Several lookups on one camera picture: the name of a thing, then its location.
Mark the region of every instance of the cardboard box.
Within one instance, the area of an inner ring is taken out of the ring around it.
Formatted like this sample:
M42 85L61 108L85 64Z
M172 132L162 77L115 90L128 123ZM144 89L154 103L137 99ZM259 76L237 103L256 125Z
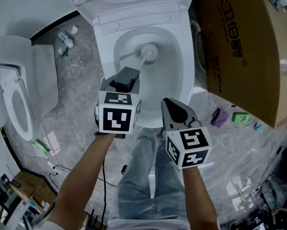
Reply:
M21 171L11 187L23 201L32 201L44 214L54 205L56 195L42 177Z
M269 0L194 0L208 91L272 127L287 122L287 9Z

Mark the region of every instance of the marble floor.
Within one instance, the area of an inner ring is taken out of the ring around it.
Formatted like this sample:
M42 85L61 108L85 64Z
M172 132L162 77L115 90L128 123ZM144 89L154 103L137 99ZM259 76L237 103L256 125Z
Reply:
M59 52L65 47L57 35L61 31L69 34L74 25L79 27L77 34L72 35L75 46L69 50L68 57L62 58ZM57 148L56 156L40 153L30 142L17 135L11 123L6 125L5 130L12 139L11 144L22 165L45 175L50 181L49 174L55 172L47 164L48 160L72 169L94 139L97 126L93 109L97 103L103 71L93 28L81 16L54 28L34 44L53 44L55 48L59 102L57 107L43 118L43 127L40 127L37 137L46 142L44 138L48 135L50 145ZM196 69L196 74L202 75L200 69ZM211 135L213 149L207 163L213 164L202 170L201 174L217 210L219 222L221 224L240 219L253 210L256 204L254 201L242 204L242 201L259 185L278 148L287 144L287 124L274 130L253 116L246 124L235 124L231 122L232 113L243 110L232 107L231 103L208 92L193 95L190 106L203 126L208 127ZM230 114L221 128L210 125L211 115L217 107ZM256 122L262 124L257 131L253 128ZM111 184L117 184L121 179L120 171L128 162L138 130L139 127L136 126L132 135L127 135L125 140L116 139L111 145L105 161L106 180ZM266 174L272 171L279 157ZM62 174L52 176L58 187L67 173L68 171L64 170ZM111 201L114 191L114 187L107 186L108 202ZM94 208L99 217L102 215L103 192L103 182L98 180L87 205L87 212ZM107 205L105 221L110 209L110 204Z

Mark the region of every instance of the jeans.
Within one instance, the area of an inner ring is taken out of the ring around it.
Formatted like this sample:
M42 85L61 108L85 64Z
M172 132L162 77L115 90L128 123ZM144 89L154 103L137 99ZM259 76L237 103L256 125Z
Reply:
M150 197L149 172L155 163L156 188ZM165 151L165 143L156 147L152 129L142 129L130 163L117 185L112 199L111 219L179 219L187 220L184 186L178 170Z

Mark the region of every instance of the forearm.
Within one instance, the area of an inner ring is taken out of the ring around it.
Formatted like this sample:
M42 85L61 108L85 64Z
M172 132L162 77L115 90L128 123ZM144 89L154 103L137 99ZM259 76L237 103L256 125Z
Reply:
M217 214L197 167L183 170L186 211L191 229L217 230Z
M50 221L65 230L78 227L76 220L81 219L93 193L100 168L114 137L115 135L110 134L95 138L63 182Z

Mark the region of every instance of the toilet brush head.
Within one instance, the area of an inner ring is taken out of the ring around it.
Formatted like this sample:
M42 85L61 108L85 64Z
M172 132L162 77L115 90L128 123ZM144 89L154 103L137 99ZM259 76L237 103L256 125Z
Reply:
M158 55L158 48L154 44L147 44L141 49L141 56L144 57L146 54L149 55L147 60L145 61L145 64L151 64L155 61L157 55Z

